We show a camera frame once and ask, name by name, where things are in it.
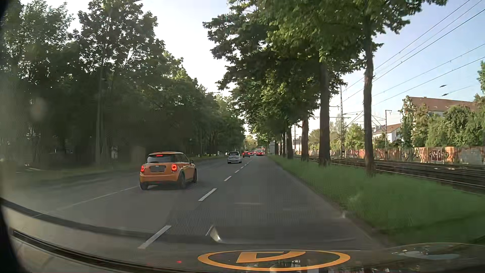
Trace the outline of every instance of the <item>grass strip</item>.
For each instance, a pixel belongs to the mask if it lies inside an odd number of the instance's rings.
[[[270,158],[398,244],[475,242],[485,235],[485,196],[404,175],[369,178],[360,168]]]

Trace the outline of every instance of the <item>wall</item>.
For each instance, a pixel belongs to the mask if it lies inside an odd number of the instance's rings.
[[[365,150],[347,150],[347,158],[364,158]],[[374,158],[386,160],[386,149],[374,149]],[[485,147],[389,148],[388,160],[439,164],[485,165]]]

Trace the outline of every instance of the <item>window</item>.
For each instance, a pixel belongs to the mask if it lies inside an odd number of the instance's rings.
[[[151,154],[146,159],[147,163],[169,163],[175,162],[173,154]]]

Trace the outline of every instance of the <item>orange logo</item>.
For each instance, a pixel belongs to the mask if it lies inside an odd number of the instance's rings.
[[[330,262],[316,264],[316,265],[301,266],[301,267],[283,267],[283,268],[232,265],[232,264],[217,262],[217,261],[214,261],[213,259],[210,259],[211,256],[216,257],[219,254],[234,253],[234,252],[240,252],[236,260],[236,263],[259,263],[259,262],[268,262],[268,261],[288,260],[291,258],[302,256],[306,253],[322,254],[322,255],[331,254],[335,256],[336,259]],[[279,255],[265,256],[265,257],[258,258],[258,254],[263,254],[263,255],[279,254]],[[298,271],[298,270],[310,270],[310,269],[317,269],[317,268],[338,265],[350,260],[350,256],[345,253],[334,252],[334,251],[323,251],[323,250],[291,250],[291,251],[237,251],[236,250],[236,251],[220,251],[220,252],[207,253],[207,254],[200,255],[197,259],[205,264],[227,268],[227,269],[248,270],[248,271]]]

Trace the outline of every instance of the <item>rail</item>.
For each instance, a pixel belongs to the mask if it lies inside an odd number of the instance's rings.
[[[311,156],[309,157],[309,161],[318,162],[318,157]],[[330,163],[358,168],[365,168],[366,166],[365,160],[354,158],[332,158]],[[463,165],[375,160],[375,168],[377,172],[403,174],[464,186],[467,189],[475,188],[485,190],[485,169],[479,166],[470,168],[469,166]]]

